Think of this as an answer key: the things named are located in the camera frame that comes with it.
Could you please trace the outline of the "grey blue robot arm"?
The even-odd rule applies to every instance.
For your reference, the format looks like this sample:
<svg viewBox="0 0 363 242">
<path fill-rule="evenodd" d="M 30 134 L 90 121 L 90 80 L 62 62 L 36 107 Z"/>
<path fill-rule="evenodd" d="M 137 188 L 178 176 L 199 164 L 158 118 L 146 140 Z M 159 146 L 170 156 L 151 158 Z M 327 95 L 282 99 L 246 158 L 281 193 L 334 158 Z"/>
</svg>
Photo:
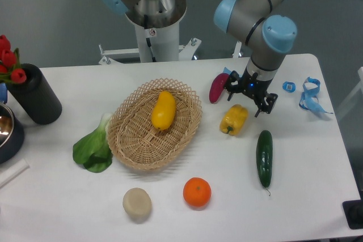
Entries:
<svg viewBox="0 0 363 242">
<path fill-rule="evenodd" d="M 142 62 L 179 59 L 179 23 L 186 0 L 102 0 L 114 13 L 134 25 Z M 222 0 L 214 13 L 215 25 L 252 51 L 242 75 L 233 71 L 224 87 L 229 95 L 244 94 L 259 112 L 271 113 L 277 95 L 268 87 L 291 50 L 295 23 L 273 9 L 284 0 Z"/>
</svg>

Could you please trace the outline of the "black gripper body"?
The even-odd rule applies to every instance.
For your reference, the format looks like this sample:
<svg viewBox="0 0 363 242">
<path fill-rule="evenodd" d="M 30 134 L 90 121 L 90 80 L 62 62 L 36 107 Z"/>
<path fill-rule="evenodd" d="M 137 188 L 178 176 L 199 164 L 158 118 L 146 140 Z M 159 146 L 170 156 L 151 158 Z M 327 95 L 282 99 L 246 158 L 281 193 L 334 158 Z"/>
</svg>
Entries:
<svg viewBox="0 0 363 242">
<path fill-rule="evenodd" d="M 239 86 L 242 93 L 247 97 L 254 100 L 257 95 L 263 95 L 267 92 L 267 89 L 272 80 L 259 80 L 257 79 L 258 73 L 250 73 L 245 69 L 240 81 Z"/>
</svg>

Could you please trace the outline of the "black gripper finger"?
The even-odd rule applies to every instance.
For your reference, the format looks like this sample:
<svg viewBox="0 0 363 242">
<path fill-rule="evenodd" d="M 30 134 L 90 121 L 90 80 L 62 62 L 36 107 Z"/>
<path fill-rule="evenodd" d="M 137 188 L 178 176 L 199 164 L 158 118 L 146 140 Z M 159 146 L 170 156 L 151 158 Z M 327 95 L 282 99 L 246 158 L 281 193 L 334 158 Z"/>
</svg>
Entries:
<svg viewBox="0 0 363 242">
<path fill-rule="evenodd" d="M 230 101 L 234 94 L 240 93 L 240 86 L 239 86 L 240 76 L 239 74 L 233 70 L 224 85 L 224 89 L 228 92 L 227 100 Z"/>
<path fill-rule="evenodd" d="M 278 98 L 278 94 L 275 93 L 265 93 L 263 95 L 257 95 L 254 97 L 254 102 L 256 106 L 258 107 L 258 110 L 255 113 L 255 117 L 258 117 L 258 115 L 261 112 L 270 114 L 275 106 L 275 102 Z"/>
</svg>

